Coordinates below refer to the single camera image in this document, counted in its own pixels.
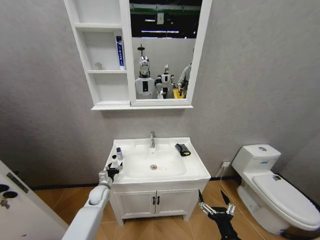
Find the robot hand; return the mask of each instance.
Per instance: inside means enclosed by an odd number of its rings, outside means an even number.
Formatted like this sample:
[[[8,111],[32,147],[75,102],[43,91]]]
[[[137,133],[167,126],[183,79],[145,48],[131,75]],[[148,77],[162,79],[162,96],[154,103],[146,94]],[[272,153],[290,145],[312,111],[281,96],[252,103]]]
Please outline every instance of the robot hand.
[[[223,191],[221,191],[223,200],[225,204],[227,204],[226,207],[210,207],[208,206],[199,190],[199,205],[202,211],[215,223],[217,224],[220,234],[221,234],[221,240],[229,239],[229,240],[241,240],[238,238],[237,232],[234,230],[231,224],[231,219],[234,217],[235,213],[235,205],[231,204],[229,201],[229,198],[224,194]]]

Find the white door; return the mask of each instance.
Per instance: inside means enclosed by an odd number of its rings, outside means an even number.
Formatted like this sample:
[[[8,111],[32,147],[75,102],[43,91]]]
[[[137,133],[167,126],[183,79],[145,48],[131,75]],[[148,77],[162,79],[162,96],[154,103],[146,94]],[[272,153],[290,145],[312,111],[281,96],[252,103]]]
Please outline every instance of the white door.
[[[114,194],[121,217],[147,217],[155,214],[157,191],[131,191]]]
[[[155,214],[158,216],[183,215],[194,210],[198,189],[156,191]]]
[[[63,237],[68,225],[2,161],[0,189],[3,190],[0,192],[1,198],[17,194],[7,199],[8,209],[0,206],[1,239],[60,240]]]

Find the toilet seat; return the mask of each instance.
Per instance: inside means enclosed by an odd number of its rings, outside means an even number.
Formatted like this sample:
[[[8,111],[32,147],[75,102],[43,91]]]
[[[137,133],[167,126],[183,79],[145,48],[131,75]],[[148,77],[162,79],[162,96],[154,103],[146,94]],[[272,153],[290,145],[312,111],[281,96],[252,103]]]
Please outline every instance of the toilet seat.
[[[257,175],[252,181],[286,215],[305,225],[320,226],[316,207],[282,177],[276,174]]]

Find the yellow object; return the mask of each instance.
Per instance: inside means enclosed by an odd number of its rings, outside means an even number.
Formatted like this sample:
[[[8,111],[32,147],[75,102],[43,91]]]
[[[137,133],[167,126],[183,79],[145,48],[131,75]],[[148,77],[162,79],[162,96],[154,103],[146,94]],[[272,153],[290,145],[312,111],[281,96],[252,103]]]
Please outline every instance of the yellow object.
[[[173,89],[173,96],[175,99],[183,99],[184,93],[182,92],[181,95],[179,93],[179,89]]]

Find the mirror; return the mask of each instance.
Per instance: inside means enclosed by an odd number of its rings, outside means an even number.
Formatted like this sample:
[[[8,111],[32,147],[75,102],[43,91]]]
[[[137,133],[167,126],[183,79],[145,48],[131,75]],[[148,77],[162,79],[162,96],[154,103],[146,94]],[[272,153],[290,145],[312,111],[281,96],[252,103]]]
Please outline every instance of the mirror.
[[[188,96],[201,0],[129,0],[137,100]]]

